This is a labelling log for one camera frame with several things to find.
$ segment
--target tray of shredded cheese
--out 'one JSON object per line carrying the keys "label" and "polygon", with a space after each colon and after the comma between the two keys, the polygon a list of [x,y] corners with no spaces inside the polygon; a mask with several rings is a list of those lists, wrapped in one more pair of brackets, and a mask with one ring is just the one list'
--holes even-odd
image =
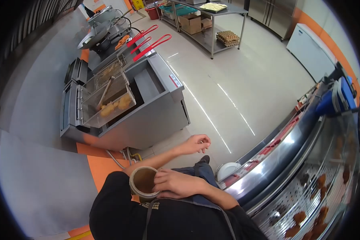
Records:
{"label": "tray of shredded cheese", "polygon": [[217,13],[220,12],[221,10],[226,9],[227,5],[220,3],[206,3],[201,5],[199,8]]}

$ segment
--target red bucket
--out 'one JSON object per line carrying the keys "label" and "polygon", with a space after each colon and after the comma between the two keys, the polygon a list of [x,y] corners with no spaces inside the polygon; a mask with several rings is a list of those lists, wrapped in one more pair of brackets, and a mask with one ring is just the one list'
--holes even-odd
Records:
{"label": "red bucket", "polygon": [[150,18],[151,20],[158,19],[158,17],[161,16],[161,10],[158,9],[158,10],[156,11],[156,8],[155,8],[155,7],[153,7],[153,8],[146,8],[145,10],[148,12],[149,18]]}

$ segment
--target stainless steel table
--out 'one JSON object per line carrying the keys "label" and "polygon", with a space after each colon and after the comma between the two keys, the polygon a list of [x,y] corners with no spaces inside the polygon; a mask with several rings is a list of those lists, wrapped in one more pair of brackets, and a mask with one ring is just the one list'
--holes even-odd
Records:
{"label": "stainless steel table", "polygon": [[[171,25],[175,26],[177,28],[178,32],[185,33],[186,35],[190,36],[193,40],[195,40],[197,43],[199,43],[201,46],[203,46],[206,50],[208,50],[211,53],[211,59],[213,59],[213,54],[218,53],[223,50],[226,50],[226,49],[229,49],[231,47],[238,46],[238,49],[240,49],[241,41],[243,39],[245,18],[248,13],[247,10],[241,9],[241,8],[239,8],[233,4],[230,4],[226,1],[215,2],[215,3],[221,3],[221,4],[227,5],[226,9],[224,9],[218,13],[206,11],[206,10],[200,8],[200,6],[203,5],[204,3],[192,5],[192,4],[187,3],[185,0],[171,0],[171,3],[172,3],[173,9],[175,9],[175,3],[179,3],[184,6],[195,8],[195,9],[199,10],[200,12],[211,16],[212,27],[205,29],[205,31],[201,31],[199,33],[195,33],[192,35],[187,33],[186,31],[182,30],[182,28],[179,26],[176,11],[173,11],[175,13],[175,20],[169,19],[168,17],[163,16],[163,15],[161,16],[161,20],[164,20],[164,21],[170,23]],[[226,47],[222,42],[217,41],[217,39],[216,39],[215,33],[219,32],[221,30],[217,29],[215,27],[215,17],[222,16],[222,15],[228,15],[228,14],[234,14],[234,13],[242,13],[244,16],[243,26],[241,28],[241,34],[240,34],[240,41],[239,41],[238,45]]]}

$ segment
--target black shirt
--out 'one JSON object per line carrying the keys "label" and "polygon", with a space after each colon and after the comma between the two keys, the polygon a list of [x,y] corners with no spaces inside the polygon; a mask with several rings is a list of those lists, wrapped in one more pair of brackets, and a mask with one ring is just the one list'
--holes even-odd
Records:
{"label": "black shirt", "polygon": [[[123,172],[110,173],[90,212],[93,237],[96,240],[141,240],[148,204],[131,201],[128,175]],[[225,212],[237,240],[266,240],[240,206]],[[153,205],[147,238],[222,240],[232,239],[232,236],[221,211],[187,202],[161,199]]]}

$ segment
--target white chest freezer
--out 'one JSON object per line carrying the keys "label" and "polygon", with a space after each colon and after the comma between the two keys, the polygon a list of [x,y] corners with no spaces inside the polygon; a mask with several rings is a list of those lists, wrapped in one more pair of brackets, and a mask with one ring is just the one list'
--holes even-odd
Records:
{"label": "white chest freezer", "polygon": [[315,82],[331,74],[337,59],[325,43],[307,25],[298,23],[287,49],[300,61]]}

